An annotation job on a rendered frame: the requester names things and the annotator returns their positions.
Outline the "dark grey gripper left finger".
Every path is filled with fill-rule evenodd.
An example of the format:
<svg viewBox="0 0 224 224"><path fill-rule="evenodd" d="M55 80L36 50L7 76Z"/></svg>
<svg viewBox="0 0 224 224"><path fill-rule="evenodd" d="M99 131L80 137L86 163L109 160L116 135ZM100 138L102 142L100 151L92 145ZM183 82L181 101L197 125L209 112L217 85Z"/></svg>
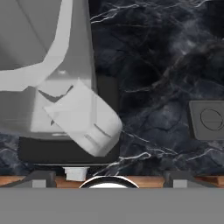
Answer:
<svg viewBox="0 0 224 224"><path fill-rule="evenodd" d="M22 180L2 185L2 188L51 188L56 187L55 179L56 173L54 171L34 171Z"/></svg>

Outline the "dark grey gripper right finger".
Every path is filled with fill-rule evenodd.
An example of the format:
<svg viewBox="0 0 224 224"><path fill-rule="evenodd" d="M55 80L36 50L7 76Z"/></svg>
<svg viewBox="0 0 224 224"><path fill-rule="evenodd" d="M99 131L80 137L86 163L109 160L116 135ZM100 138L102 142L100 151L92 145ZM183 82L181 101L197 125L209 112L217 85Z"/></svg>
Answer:
<svg viewBox="0 0 224 224"><path fill-rule="evenodd" d="M217 188L217 185L204 180L197 180L190 172L168 171L164 174L165 188Z"/></svg>

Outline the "grey blender with black base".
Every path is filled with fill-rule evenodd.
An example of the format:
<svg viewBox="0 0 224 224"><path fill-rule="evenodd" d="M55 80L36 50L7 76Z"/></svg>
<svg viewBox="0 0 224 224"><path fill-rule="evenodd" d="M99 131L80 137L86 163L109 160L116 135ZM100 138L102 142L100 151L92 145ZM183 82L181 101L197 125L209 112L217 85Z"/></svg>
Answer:
<svg viewBox="0 0 224 224"><path fill-rule="evenodd" d="M0 132L19 156L83 181L122 130L114 82L95 73L88 0L0 0Z"/></svg>

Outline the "dark grey wall socket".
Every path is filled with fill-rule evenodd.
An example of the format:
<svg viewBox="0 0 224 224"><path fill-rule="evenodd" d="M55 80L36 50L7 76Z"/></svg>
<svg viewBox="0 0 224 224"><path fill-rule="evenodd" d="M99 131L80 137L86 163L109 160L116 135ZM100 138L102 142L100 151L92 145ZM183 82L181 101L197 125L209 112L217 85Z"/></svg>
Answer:
<svg viewBox="0 0 224 224"><path fill-rule="evenodd" d="M200 141L224 140L224 101L189 101L193 136Z"/></svg>

